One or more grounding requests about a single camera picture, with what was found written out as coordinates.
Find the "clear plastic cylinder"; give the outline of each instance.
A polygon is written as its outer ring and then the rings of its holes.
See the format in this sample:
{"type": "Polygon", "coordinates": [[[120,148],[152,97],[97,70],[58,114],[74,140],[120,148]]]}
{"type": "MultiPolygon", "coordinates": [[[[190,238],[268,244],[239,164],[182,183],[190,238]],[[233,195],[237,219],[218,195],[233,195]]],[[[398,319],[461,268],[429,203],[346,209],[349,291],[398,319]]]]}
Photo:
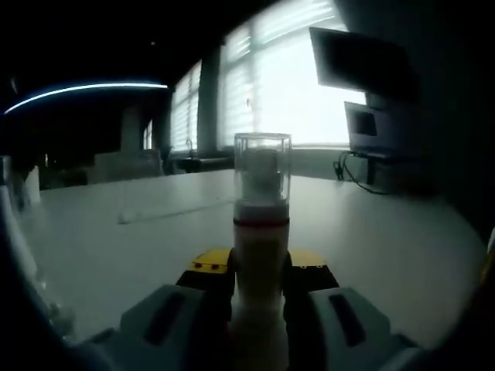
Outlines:
{"type": "Polygon", "coordinates": [[[234,222],[288,223],[290,195],[290,134],[235,135],[234,222]]]}

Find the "computer monitor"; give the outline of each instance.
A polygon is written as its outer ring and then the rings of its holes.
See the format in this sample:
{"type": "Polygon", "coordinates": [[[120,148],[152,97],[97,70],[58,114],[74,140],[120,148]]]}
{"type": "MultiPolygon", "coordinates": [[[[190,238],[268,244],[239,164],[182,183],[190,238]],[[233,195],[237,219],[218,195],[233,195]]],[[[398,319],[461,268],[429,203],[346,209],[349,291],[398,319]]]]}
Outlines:
{"type": "Polygon", "coordinates": [[[353,32],[309,28],[320,85],[415,101],[417,79],[403,48],[353,32]]]}
{"type": "Polygon", "coordinates": [[[362,104],[344,104],[351,151],[377,158],[418,157],[413,107],[378,110],[362,104]]]}

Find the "window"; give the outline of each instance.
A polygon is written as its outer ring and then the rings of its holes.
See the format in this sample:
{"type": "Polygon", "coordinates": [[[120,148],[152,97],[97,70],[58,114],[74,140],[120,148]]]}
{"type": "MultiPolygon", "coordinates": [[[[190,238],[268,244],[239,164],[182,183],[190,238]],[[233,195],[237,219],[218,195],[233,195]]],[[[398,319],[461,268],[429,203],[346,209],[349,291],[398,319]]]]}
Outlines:
{"type": "Polygon", "coordinates": [[[153,149],[153,120],[148,123],[142,135],[142,143],[143,149],[153,149]]]}
{"type": "Polygon", "coordinates": [[[201,62],[195,65],[176,85],[172,97],[170,142],[173,152],[197,149],[198,90],[201,62]]]}
{"type": "Polygon", "coordinates": [[[293,145],[347,145],[344,101],[363,92],[321,87],[309,26],[346,31],[331,0],[289,0],[232,32],[222,50],[218,147],[240,131],[292,134],[293,145]]]}

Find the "desk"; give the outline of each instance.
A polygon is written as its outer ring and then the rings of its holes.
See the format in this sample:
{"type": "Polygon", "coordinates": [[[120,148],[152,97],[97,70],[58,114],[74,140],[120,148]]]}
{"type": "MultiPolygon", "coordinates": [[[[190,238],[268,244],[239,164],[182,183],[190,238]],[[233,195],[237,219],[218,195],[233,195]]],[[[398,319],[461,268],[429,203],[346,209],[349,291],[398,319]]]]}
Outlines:
{"type": "MultiPolygon", "coordinates": [[[[227,200],[233,172],[206,172],[42,192],[21,218],[39,265],[77,316],[81,338],[108,326],[208,247],[232,246],[232,205],[118,224],[123,210],[227,200]]],[[[456,322],[485,247],[441,199],[371,195],[348,182],[292,177],[289,248],[327,259],[352,287],[425,347],[456,322]]]]}

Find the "ceiling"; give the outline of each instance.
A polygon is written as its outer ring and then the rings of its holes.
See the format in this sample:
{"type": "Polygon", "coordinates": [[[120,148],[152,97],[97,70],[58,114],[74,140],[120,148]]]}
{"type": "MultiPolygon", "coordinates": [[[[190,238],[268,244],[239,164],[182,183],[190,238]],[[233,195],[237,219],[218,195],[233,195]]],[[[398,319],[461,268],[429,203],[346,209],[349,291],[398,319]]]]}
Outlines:
{"type": "Polygon", "coordinates": [[[40,91],[102,80],[173,87],[224,35],[272,2],[144,0],[7,9],[0,19],[0,109],[40,91]]]}

